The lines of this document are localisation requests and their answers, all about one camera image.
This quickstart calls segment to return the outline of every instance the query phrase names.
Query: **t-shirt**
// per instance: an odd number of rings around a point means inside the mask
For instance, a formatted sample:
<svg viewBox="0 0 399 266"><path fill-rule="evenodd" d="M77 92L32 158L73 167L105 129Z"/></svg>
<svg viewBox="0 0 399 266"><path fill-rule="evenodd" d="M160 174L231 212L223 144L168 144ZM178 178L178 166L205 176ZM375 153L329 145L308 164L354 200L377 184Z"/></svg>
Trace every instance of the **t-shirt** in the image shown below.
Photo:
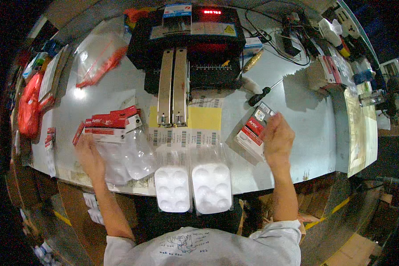
<svg viewBox="0 0 399 266"><path fill-rule="evenodd" d="M300 223L270 223L249 238L183 227L148 242L106 237L107 265L300 265Z"/></svg>

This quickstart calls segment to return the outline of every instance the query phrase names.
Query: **line drawing on shirt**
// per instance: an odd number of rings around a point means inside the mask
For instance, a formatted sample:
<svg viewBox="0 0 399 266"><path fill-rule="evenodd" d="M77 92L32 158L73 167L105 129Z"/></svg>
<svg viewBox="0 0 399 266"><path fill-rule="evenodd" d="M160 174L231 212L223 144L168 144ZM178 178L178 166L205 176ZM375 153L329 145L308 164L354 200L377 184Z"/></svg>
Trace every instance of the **line drawing on shirt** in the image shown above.
<svg viewBox="0 0 399 266"><path fill-rule="evenodd" d="M182 253L191 253L196 250L196 247L192 246L191 235L179 235L167 237L167 242L177 245L177 249Z"/></svg>

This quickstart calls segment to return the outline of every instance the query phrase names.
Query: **qr code sticker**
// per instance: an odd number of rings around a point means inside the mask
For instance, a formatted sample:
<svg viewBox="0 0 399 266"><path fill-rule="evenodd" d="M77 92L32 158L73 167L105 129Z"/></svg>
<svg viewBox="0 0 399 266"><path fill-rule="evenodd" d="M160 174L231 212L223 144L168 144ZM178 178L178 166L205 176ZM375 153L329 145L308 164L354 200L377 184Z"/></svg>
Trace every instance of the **qr code sticker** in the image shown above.
<svg viewBox="0 0 399 266"><path fill-rule="evenodd" d="M271 110L264 103L260 103L260 108L263 109L263 111L265 111L266 114L268 114L269 111Z"/></svg>
<svg viewBox="0 0 399 266"><path fill-rule="evenodd" d="M260 110L257 110L257 112L256 112L256 114L254 116L259 121L263 121L263 119L265 118L265 114L262 111L260 111Z"/></svg>

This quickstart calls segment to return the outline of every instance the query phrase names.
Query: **hand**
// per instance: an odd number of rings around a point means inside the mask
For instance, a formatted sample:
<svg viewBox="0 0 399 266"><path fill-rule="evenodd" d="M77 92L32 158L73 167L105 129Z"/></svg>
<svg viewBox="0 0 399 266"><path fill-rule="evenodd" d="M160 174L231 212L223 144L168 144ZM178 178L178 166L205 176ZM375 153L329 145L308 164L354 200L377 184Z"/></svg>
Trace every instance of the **hand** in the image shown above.
<svg viewBox="0 0 399 266"><path fill-rule="evenodd" d="M82 134L75 146L78 161L83 167L83 171L95 184L105 183L105 162L96 149L93 136L89 133Z"/></svg>
<svg viewBox="0 0 399 266"><path fill-rule="evenodd" d="M291 148L296 134L281 113L268 120L268 125L260 134L265 144L264 155L271 169L289 165Z"/></svg>

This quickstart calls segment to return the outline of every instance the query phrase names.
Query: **yellow warning triangle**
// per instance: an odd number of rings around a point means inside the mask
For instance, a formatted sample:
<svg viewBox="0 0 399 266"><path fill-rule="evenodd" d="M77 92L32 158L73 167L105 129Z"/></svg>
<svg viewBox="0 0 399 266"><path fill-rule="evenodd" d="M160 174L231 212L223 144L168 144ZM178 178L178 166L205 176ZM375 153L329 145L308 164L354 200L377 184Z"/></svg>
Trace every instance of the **yellow warning triangle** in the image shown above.
<svg viewBox="0 0 399 266"><path fill-rule="evenodd" d="M234 31L233 28L231 28L229 25L226 27L225 31Z"/></svg>

